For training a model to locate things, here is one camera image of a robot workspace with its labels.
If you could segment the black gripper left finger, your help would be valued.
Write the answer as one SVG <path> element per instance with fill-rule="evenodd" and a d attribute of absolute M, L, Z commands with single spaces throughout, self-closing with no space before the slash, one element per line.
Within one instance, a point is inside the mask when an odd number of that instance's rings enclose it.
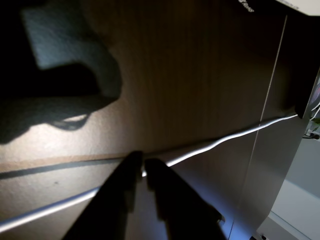
<path fill-rule="evenodd" d="M 135 205 L 136 185 L 141 179 L 143 153 L 127 155 L 82 211 L 64 240 L 123 240 L 128 213 Z"/>

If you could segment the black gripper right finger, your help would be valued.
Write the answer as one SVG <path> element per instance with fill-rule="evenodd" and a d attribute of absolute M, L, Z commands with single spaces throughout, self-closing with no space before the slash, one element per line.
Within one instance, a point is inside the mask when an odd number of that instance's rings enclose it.
<path fill-rule="evenodd" d="M 224 217 L 174 170 L 158 158 L 144 164 L 148 188 L 154 192 L 158 217 L 170 240 L 225 240 Z"/>

